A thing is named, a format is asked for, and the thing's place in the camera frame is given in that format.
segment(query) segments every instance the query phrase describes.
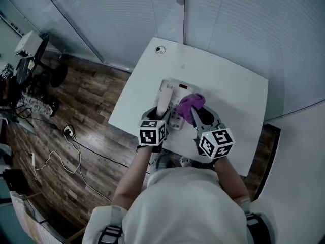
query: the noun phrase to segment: black cable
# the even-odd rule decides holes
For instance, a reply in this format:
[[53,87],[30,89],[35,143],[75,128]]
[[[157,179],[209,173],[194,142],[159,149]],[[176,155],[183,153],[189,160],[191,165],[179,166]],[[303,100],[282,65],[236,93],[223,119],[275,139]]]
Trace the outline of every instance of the black cable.
[[14,152],[12,153],[12,156],[14,157],[15,154],[17,154],[17,153],[19,153],[19,152],[21,152],[21,151],[24,151],[26,154],[28,154],[29,156],[31,156],[31,153],[29,153],[29,152],[26,151],[25,149],[20,149],[20,150],[16,150],[16,151],[14,151]]
[[95,152],[95,151],[91,150],[90,148],[84,146],[83,144],[77,142],[77,141],[74,140],[72,137],[69,137],[69,138],[70,138],[72,141],[74,141],[75,143],[77,143],[78,145],[82,146],[83,148],[85,148],[85,149],[91,151],[92,153],[94,153],[94,154],[96,154],[96,155],[99,155],[100,157],[103,157],[103,158],[105,158],[105,159],[108,159],[108,160],[112,161],[112,162],[115,163],[115,164],[119,164],[119,165],[121,165],[121,166],[124,166],[124,167],[128,168],[127,165],[124,165],[124,164],[122,164],[122,163],[119,163],[118,161],[114,161],[114,160],[112,160],[112,159],[110,159],[110,158],[108,158],[108,157],[105,157],[105,156],[103,156],[103,155],[101,155],[101,154],[98,154],[97,152]]
[[[30,110],[30,113],[29,113],[27,116],[20,116],[21,113],[24,113],[24,112],[25,112],[26,110],[28,110],[28,109]],[[22,111],[19,112],[19,113],[14,112],[14,111],[12,110],[12,113],[13,113],[14,115],[20,117],[21,119],[27,119],[27,118],[31,118],[32,110],[31,110],[31,108],[25,108],[24,110],[22,110]]]
[[312,104],[312,105],[309,105],[309,106],[307,106],[307,107],[304,107],[304,108],[301,108],[301,109],[295,110],[295,111],[293,111],[293,112],[290,112],[290,113],[287,113],[287,114],[284,114],[284,115],[281,115],[281,116],[277,116],[277,117],[274,117],[274,118],[271,118],[271,119],[265,120],[264,122],[268,122],[268,121],[271,121],[271,120],[274,120],[274,119],[277,119],[277,118],[280,118],[280,117],[283,117],[283,116],[287,116],[287,115],[290,115],[290,114],[296,113],[296,112],[298,112],[298,111],[300,111],[300,110],[303,110],[303,109],[306,109],[306,108],[312,107],[312,106],[314,106],[314,105],[317,105],[318,103],[321,103],[321,102],[323,102],[323,101],[325,101],[325,99],[324,99],[324,100],[321,100],[321,101],[318,101],[318,102],[316,102],[316,103],[314,103],[314,104]]
[[51,123],[51,122],[48,122],[48,121],[46,121],[46,120],[42,120],[42,119],[38,119],[38,118],[34,118],[34,117],[28,117],[28,118],[30,118],[30,119],[34,119],[34,120],[38,120],[38,121],[42,121],[42,122],[44,122],[44,123],[47,123],[47,124],[49,124],[50,127],[53,128],[53,129],[59,129],[59,128],[57,127],[56,124]]

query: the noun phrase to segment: white wall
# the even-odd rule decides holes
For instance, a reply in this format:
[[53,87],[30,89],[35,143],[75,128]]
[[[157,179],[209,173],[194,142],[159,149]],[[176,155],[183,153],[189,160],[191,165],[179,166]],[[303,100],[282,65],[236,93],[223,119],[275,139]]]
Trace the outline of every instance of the white wall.
[[53,0],[106,63],[133,69],[152,37],[176,41],[176,0]]
[[15,49],[20,41],[20,36],[0,19],[0,71],[7,63],[16,68],[20,57],[15,56]]
[[269,80],[265,119],[325,99],[325,0],[186,0],[186,44]]
[[62,53],[95,62],[99,59],[58,11],[51,0],[10,0],[40,32]]
[[325,234],[325,102],[270,123],[281,137],[259,199],[271,205],[278,244],[317,244]]
[[[27,34],[30,31],[34,31],[38,35],[40,34],[40,32],[26,19],[26,17],[15,8],[10,0],[0,0],[0,11],[9,23],[14,23],[24,34]],[[60,51],[50,42],[47,44],[46,50],[60,53]]]

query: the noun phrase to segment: wooden floor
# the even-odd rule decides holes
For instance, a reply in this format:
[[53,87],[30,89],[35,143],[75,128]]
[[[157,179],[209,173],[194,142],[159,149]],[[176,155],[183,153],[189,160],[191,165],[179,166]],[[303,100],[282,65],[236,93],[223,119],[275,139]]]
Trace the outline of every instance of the wooden floor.
[[[77,152],[62,133],[66,124],[72,124],[78,142],[103,156],[129,165],[135,155],[137,139],[109,125],[108,119],[130,74],[77,58],[59,59],[54,53],[46,53],[42,59],[52,67],[60,62],[69,66],[63,85],[51,90],[60,100],[60,108],[49,121],[60,130],[33,120],[37,131],[35,136],[18,125],[10,124],[6,129],[7,144],[14,151],[24,149],[34,152],[37,168],[45,164],[52,151],[56,151],[63,163],[74,170],[78,165]],[[273,135],[266,131],[264,142],[259,144],[256,152],[256,165],[246,178],[251,196],[254,196],[263,177],[272,147]],[[111,199],[126,168],[84,148],[81,152],[81,171],[86,181]],[[14,166],[22,169],[34,192],[42,191],[48,204],[78,228],[87,224],[95,207],[110,204],[85,184],[79,171],[76,174],[66,172],[56,155],[52,155],[47,167],[38,172],[38,181],[33,176],[31,158],[24,152],[14,156]]]

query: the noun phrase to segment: white device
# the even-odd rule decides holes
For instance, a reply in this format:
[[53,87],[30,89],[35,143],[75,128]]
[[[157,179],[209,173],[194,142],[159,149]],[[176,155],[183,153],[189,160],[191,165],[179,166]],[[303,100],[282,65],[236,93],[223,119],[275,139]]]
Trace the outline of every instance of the white device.
[[161,119],[168,110],[169,103],[172,99],[173,90],[168,87],[164,87],[160,92],[159,101],[157,105],[156,118]]
[[42,38],[34,31],[30,31],[20,39],[15,49],[15,55],[19,55],[22,58],[34,57],[42,41]]
[[32,152],[31,153],[31,165],[33,165],[35,167],[36,163],[35,163],[35,154]]
[[176,107],[178,106],[179,102],[184,98],[185,96],[192,94],[194,92],[194,89],[181,84],[177,82],[172,82],[169,80],[162,80],[160,88],[158,90],[155,102],[154,102],[154,107],[158,106],[160,103],[160,97],[163,95],[163,92],[165,92],[165,89],[172,89],[173,93],[171,96],[171,99],[169,101],[169,106],[167,109],[171,110],[171,117],[169,119],[169,127],[175,130],[181,130],[182,126],[184,124],[184,119],[178,115],[176,112]]

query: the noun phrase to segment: person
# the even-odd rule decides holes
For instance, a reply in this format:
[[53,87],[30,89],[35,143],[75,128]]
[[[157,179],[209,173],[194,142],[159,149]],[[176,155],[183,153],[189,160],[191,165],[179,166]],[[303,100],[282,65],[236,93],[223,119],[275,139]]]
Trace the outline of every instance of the person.
[[[111,206],[94,209],[83,244],[247,243],[241,204],[249,195],[227,157],[214,170],[175,167],[169,152],[152,149],[138,149]],[[148,186],[141,192],[148,163]]]

